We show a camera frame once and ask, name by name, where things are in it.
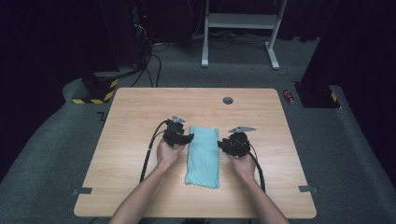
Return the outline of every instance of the hand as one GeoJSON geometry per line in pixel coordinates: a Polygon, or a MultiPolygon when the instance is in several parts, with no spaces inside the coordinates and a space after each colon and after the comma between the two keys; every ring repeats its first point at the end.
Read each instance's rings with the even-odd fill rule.
{"type": "Polygon", "coordinates": [[[171,167],[177,161],[178,155],[185,146],[186,145],[174,145],[174,147],[170,147],[165,140],[161,139],[157,146],[158,166],[165,169],[171,167]]]}
{"type": "Polygon", "coordinates": [[[250,155],[246,154],[243,157],[236,158],[230,154],[227,154],[228,158],[233,162],[233,169],[236,174],[243,180],[254,178],[254,170],[256,168],[256,163],[250,157],[250,155]]]}

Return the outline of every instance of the white metal frame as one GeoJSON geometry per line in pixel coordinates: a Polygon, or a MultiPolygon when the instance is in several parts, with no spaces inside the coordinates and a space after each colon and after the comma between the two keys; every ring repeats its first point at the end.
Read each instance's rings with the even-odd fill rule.
{"type": "Polygon", "coordinates": [[[206,0],[205,9],[205,33],[202,50],[202,67],[209,66],[209,27],[222,28],[246,28],[246,29],[267,29],[273,30],[270,42],[265,42],[265,48],[274,70],[279,69],[279,63],[274,52],[276,35],[282,22],[283,13],[288,0],[282,0],[280,10],[275,15],[256,14],[230,14],[230,13],[209,13],[209,0],[206,0]]]}

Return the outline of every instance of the table top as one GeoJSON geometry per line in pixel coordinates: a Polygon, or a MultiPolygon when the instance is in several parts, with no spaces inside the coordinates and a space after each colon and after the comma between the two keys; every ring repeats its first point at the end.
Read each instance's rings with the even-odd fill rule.
{"type": "MultiPolygon", "coordinates": [[[[108,113],[75,214],[111,217],[139,183],[149,141],[157,126],[172,116],[190,126],[219,129],[219,138],[237,126],[254,127],[247,137],[257,151],[266,192],[288,218],[312,218],[317,211],[306,186],[304,171],[293,143],[279,96],[272,89],[120,88],[108,113]],[[223,103],[232,97],[233,103],[223,103]]],[[[156,149],[161,136],[157,137],[156,149]]],[[[145,217],[257,217],[230,160],[220,152],[220,188],[185,184],[186,147],[158,187],[145,217]]],[[[157,163],[151,151],[148,175],[157,163]]],[[[256,170],[256,179],[260,183],[256,170]]]]}

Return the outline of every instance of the light blue towel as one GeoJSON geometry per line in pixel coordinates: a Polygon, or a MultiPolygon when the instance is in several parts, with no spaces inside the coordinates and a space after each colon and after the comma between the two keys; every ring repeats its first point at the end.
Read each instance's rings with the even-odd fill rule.
{"type": "Polygon", "coordinates": [[[191,126],[194,138],[189,145],[186,184],[218,189],[219,181],[219,130],[191,126]]]}

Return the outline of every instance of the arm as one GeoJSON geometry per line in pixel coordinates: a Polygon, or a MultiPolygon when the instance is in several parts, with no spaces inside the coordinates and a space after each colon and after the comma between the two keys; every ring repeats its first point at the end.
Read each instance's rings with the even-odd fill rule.
{"type": "Polygon", "coordinates": [[[184,146],[175,145],[173,148],[162,139],[157,147],[157,166],[120,204],[110,220],[110,224],[138,223],[149,206],[151,196],[160,185],[165,174],[177,161],[177,157],[184,146]]]}
{"type": "Polygon", "coordinates": [[[254,169],[256,164],[254,160],[247,154],[244,157],[236,158],[229,154],[228,158],[233,162],[233,168],[237,175],[244,183],[247,192],[253,201],[259,219],[262,223],[289,223],[285,215],[279,210],[276,204],[262,191],[259,184],[254,178],[254,169]]]}

